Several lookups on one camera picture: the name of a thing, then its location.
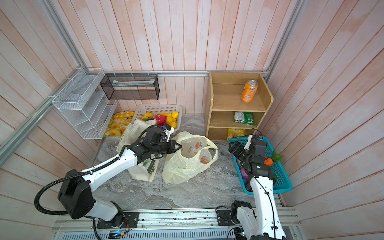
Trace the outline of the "toy carrot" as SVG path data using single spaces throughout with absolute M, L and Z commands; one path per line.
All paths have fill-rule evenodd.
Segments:
M 279 155 L 276 152 L 273 152 L 270 158 L 265 156 L 264 164 L 267 166 L 272 166 L 274 163 L 280 162 L 282 159 L 283 159 L 282 155 Z

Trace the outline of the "cream canvas tote bag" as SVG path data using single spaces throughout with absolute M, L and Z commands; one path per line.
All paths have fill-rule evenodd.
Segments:
M 138 156 L 137 164 L 134 167 L 128 168 L 130 175 L 133 180 L 140 180 L 146 182 L 153 182 L 155 174 L 158 168 L 159 159 L 151 160 L 148 147 L 143 145 L 143 137 L 146 136 L 146 133 L 141 135 L 148 127 L 155 125 L 156 120 L 149 120 L 144 122 L 142 120 L 136 119 L 130 123 L 119 142 L 117 152 L 120 153 L 122 148 L 127 145 L 133 145 L 131 150 L 135 153 L 135 156 Z

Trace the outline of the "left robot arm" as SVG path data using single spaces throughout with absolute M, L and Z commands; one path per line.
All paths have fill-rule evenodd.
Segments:
M 109 160 L 80 172 L 67 172 L 64 178 L 49 183 L 36 194 L 36 210 L 46 215 L 70 215 L 74 220 L 88 217 L 112 221 L 123 217 L 124 213 L 116 204 L 97 201 L 93 192 L 109 179 L 145 160 L 160 159 L 163 155 L 180 150 L 182 146 L 170 139 L 173 132 L 174 128 L 171 126 L 151 125 L 133 144 L 124 145 L 121 151 Z M 58 200 L 65 208 L 64 211 L 50 211 L 40 203 L 43 193 L 56 185 L 61 185 Z

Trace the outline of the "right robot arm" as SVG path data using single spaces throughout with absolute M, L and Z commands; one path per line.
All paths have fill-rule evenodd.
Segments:
M 248 176 L 248 185 L 254 194 L 255 208 L 251 204 L 235 201 L 231 217 L 241 225 L 248 240 L 285 240 L 273 193 L 275 179 L 271 171 L 272 160 L 265 157 L 267 143 L 256 135 L 248 137 L 246 145 L 229 143 L 229 152 Z

